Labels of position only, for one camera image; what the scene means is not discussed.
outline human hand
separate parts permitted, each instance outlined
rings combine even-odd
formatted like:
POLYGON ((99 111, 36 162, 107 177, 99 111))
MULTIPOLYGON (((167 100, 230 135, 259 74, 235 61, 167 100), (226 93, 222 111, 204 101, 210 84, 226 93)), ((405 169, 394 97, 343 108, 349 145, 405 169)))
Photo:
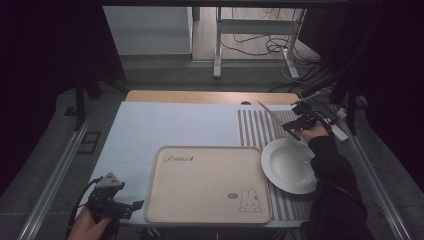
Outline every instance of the human hand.
POLYGON ((327 129, 325 129, 324 125, 320 121, 315 123, 315 125, 311 129, 295 130, 294 134, 302 138, 303 141, 305 141, 306 143, 309 143, 309 141, 314 137, 329 136, 327 129))
POLYGON ((99 240, 111 220, 111 217, 106 217, 96 224, 90 210, 84 206, 75 220, 68 240, 99 240))

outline plate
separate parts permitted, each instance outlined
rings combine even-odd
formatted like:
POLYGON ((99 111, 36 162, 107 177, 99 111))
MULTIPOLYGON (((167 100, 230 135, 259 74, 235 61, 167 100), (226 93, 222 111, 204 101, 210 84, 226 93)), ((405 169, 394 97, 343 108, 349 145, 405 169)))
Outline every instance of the plate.
POLYGON ((314 156, 306 144, 281 138, 264 148, 261 163, 275 186, 289 193, 307 194, 315 191, 317 182, 310 163, 314 156))

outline striped mat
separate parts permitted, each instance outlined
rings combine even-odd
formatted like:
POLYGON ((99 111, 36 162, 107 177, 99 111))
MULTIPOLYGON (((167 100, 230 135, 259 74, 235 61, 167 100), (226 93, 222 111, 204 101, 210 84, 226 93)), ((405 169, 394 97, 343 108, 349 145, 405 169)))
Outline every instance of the striped mat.
MULTIPOLYGON (((274 111, 282 122, 296 119, 292 111, 274 111)), ((253 146, 261 151, 271 141, 290 138, 283 128, 271 116, 261 110, 238 110, 238 131, 241 146, 253 146)), ((272 220, 297 221, 308 220, 313 193, 291 194, 268 181, 272 203, 272 220)))

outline beige tray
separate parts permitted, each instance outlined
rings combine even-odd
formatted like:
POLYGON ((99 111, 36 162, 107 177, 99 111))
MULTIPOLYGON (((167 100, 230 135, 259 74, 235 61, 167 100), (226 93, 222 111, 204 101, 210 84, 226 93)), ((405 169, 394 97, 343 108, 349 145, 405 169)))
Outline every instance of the beige tray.
POLYGON ((145 213, 151 222, 268 222, 272 213, 260 150, 161 148, 145 213))

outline white wall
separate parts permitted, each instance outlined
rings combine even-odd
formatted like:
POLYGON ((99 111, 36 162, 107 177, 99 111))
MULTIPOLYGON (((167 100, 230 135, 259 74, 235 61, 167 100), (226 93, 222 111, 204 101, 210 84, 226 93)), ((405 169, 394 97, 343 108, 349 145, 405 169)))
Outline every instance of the white wall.
POLYGON ((190 54, 187 7, 103 7, 119 55, 190 54))

